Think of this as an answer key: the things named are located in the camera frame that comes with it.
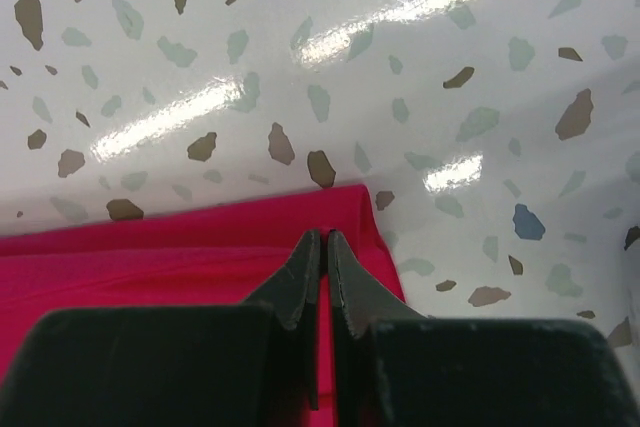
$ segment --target speckled wall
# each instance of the speckled wall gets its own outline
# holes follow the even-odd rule
[[[2,233],[364,182],[420,312],[640,378],[640,0],[1,2]]]

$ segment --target gray-green speckle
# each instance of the gray-green speckle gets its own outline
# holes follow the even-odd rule
[[[464,217],[464,210],[462,210],[462,205],[458,202],[453,195],[439,195],[435,200],[436,208],[441,210],[445,214],[452,215],[457,219],[461,219]]]
[[[629,41],[621,35],[606,35],[601,43],[611,60],[618,60],[624,57]]]
[[[249,43],[249,36],[246,30],[239,30],[229,35],[227,39],[227,55],[230,64],[237,64],[238,59],[244,53]]]
[[[207,170],[204,174],[202,174],[202,177],[209,182],[213,182],[214,184],[219,184],[220,182],[222,182],[222,174],[215,169]]]
[[[142,188],[144,183],[147,181],[147,177],[149,177],[149,174],[145,171],[132,172],[131,174],[122,176],[120,185],[123,188],[127,189],[129,192],[135,192]]]
[[[98,183],[100,184],[100,186],[103,189],[111,190],[111,186],[109,185],[109,181],[107,180],[107,178],[104,175],[101,175],[100,177],[98,177]]]
[[[109,100],[107,100],[102,109],[100,109],[100,113],[104,117],[113,117],[116,113],[116,110],[122,107],[122,99],[119,95],[114,95]]]
[[[356,142],[356,147],[353,152],[353,162],[356,164],[356,167],[358,167],[358,170],[363,174],[366,174],[371,170],[369,157],[367,157],[366,152],[358,142]]]
[[[493,129],[500,121],[500,112],[490,107],[477,107],[460,124],[456,141],[466,142]]]
[[[382,238],[384,243],[387,244],[387,248],[391,251],[396,248],[396,245],[398,245],[398,241],[400,240],[398,238],[398,234],[392,231],[383,232]]]
[[[564,234],[564,240],[570,240],[571,242],[579,242],[581,244],[585,244],[587,242],[587,236],[567,232],[566,234]]]
[[[622,91],[623,94],[629,94],[631,92],[635,92],[637,90],[640,90],[640,80],[634,80],[633,82],[631,82],[629,85],[627,85],[625,87],[625,89]]]
[[[522,147],[520,146],[520,141],[518,139],[512,138],[509,141],[509,152],[511,152],[516,157],[520,157],[522,155]]]
[[[260,97],[260,76],[249,72],[242,82],[240,96],[229,104],[229,108],[239,112],[251,112],[256,108]]]
[[[640,151],[633,153],[627,159],[624,170],[633,182],[640,184]]]
[[[79,224],[89,220],[87,210],[80,204],[70,200],[61,199],[60,197],[51,197],[49,199],[54,209],[60,213],[65,219],[74,224]]]
[[[82,78],[84,79],[84,83],[92,89],[95,90],[98,88],[98,76],[93,71],[90,65],[82,66]]]
[[[249,174],[247,178],[253,182],[258,182],[259,184],[269,185],[269,179],[262,175]]]
[[[498,262],[498,237],[487,236],[482,243],[482,252],[494,262]]]
[[[556,264],[551,268],[545,285],[562,297],[580,297],[583,292],[582,287],[571,279],[571,269],[565,264]]]
[[[513,180],[511,179],[507,179],[503,182],[504,186],[509,189],[509,192],[511,192],[511,194],[517,199],[518,197],[520,197],[520,195],[522,194],[522,192],[520,192],[520,189],[518,188],[518,186],[516,184],[513,183]]]
[[[156,98],[146,87],[142,88],[142,98],[147,104],[154,105],[156,103]]]
[[[622,215],[623,210],[620,207],[613,207],[612,209],[607,210],[602,216],[605,219],[617,219]]]
[[[437,170],[443,167],[442,162],[434,159],[430,155],[416,154],[415,152],[406,152],[404,158],[409,162],[411,167],[416,170]]]
[[[567,183],[562,188],[562,191],[560,191],[560,195],[558,197],[563,197],[567,194],[570,194],[571,192],[578,190],[586,177],[586,171],[574,170],[571,174],[571,177],[569,177],[569,180],[567,180]]]
[[[582,0],[560,0],[549,14],[549,18],[551,19],[569,10],[577,9],[580,4],[582,4]]]
[[[164,35],[158,39],[158,47],[167,60],[177,67],[189,67],[198,56],[195,50],[186,48],[180,42],[173,44]]]
[[[400,262],[396,269],[399,273],[415,272],[418,275],[425,276],[431,275],[436,268],[428,260],[424,259],[407,259],[404,262]]]
[[[49,109],[47,108],[47,104],[45,104],[44,100],[42,100],[40,97],[33,98],[31,108],[33,109],[35,114],[42,120],[49,124],[53,123],[53,119],[51,118],[51,114],[49,113]]]
[[[329,92],[319,85],[310,85],[307,89],[307,97],[309,97],[311,108],[318,122],[326,122],[329,119],[329,106],[331,105]]]
[[[289,44],[291,46],[291,50],[296,50],[309,40],[311,27],[313,27],[313,20],[311,20],[311,17],[307,17],[291,37],[291,43]]]
[[[509,64],[511,65],[511,70],[522,72],[529,66],[535,55],[535,49],[526,40],[512,37],[509,41]]]
[[[175,185],[172,185],[171,188],[176,193],[176,195],[180,197],[182,200],[184,200],[185,202],[191,202],[191,199],[193,199],[193,194],[191,193],[191,190],[189,190],[184,185],[175,184]]]
[[[116,18],[127,37],[140,40],[144,19],[140,12],[134,9],[126,0],[111,0],[111,6],[116,11]]]
[[[458,1],[449,6],[447,15],[459,29],[466,30],[476,25],[476,18],[473,16],[471,9],[463,2]]]
[[[391,72],[396,75],[400,75],[402,73],[402,62],[395,55],[389,56],[389,67],[391,68]]]
[[[75,27],[67,27],[62,33],[62,41],[71,47],[89,47],[91,40]]]
[[[391,103],[391,111],[393,112],[393,118],[401,124],[404,124],[409,120],[409,108],[404,99],[393,99]]]
[[[364,29],[358,31],[351,38],[351,47],[349,47],[349,55],[347,62],[355,59],[371,46],[373,41],[373,24],[368,24]]]

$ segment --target pink fabric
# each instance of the pink fabric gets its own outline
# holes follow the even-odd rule
[[[344,232],[360,262],[402,298],[363,186],[0,240],[0,378],[31,326],[52,309],[224,304],[242,300],[309,229]],[[321,285],[321,410],[332,424],[326,279]]]

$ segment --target black plastic object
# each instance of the black plastic object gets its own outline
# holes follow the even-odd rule
[[[232,306],[64,310],[0,392],[2,427],[298,426],[317,405],[321,239]]]
[[[607,342],[582,322],[431,320],[329,236],[337,408],[351,426],[637,426]]]

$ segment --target blue speckle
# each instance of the blue speckle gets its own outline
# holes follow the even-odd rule
[[[513,224],[515,225],[516,234],[521,239],[540,240],[547,230],[536,217],[536,214],[529,212],[527,206],[523,204],[516,204]]]

